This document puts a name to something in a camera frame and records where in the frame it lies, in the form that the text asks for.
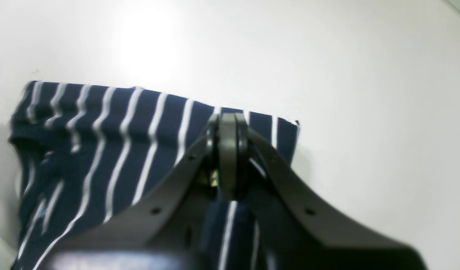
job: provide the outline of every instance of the folded cloth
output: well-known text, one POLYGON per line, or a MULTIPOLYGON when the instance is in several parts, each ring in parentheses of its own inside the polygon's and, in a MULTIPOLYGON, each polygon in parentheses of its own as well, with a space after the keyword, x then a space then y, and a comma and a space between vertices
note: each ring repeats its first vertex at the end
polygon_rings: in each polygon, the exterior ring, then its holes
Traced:
MULTIPOLYGON (((38 269, 64 237, 95 227, 151 190, 214 113, 244 113, 290 163, 298 122, 171 94, 99 85, 29 82, 9 141, 22 168, 14 270, 38 269)), ((213 269, 251 269, 259 229, 247 207, 217 201, 206 250, 213 269)))

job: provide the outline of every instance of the white background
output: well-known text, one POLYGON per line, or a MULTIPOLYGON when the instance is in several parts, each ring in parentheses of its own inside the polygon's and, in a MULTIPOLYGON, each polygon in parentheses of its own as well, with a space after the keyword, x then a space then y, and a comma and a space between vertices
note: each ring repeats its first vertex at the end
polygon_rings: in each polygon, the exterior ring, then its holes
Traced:
POLYGON ((8 121, 33 79, 300 120, 304 181, 429 269, 460 270, 460 15, 441 0, 0 0, 0 238, 13 247, 8 121))

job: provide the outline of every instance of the white table surface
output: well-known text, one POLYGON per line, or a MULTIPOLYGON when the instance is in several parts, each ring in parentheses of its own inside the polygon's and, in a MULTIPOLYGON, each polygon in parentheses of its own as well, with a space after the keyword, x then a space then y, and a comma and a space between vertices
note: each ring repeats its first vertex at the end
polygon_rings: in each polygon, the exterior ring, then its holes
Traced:
POLYGON ((300 120, 293 167, 325 200, 460 270, 460 15, 441 0, 0 0, 5 141, 29 80, 142 86, 300 120))

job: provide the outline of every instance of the navy blue cloth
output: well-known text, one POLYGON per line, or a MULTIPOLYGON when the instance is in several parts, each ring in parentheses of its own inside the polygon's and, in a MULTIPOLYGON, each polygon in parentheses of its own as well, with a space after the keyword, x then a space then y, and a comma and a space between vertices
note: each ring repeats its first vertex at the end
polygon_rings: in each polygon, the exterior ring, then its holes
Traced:
MULTIPOLYGON (((11 120, 22 180, 14 270, 38 269, 64 237, 98 226, 151 190, 214 113, 244 113, 289 162, 299 125, 134 88, 33 81, 11 120)), ((205 246, 213 269, 252 269, 259 228, 247 207, 217 200, 205 246)))

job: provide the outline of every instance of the striped fabric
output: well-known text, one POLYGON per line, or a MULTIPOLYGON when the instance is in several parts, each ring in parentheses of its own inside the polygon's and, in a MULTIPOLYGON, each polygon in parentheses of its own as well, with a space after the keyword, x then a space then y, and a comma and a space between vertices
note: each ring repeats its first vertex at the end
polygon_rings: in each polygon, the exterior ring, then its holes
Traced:
MULTIPOLYGON (((23 170, 14 270, 38 269, 55 244, 135 204, 174 166, 214 113, 241 112, 291 162, 299 126, 155 91, 27 84, 10 142, 23 170)), ((259 229, 245 205, 217 201, 206 243, 213 269, 252 269, 259 229)))

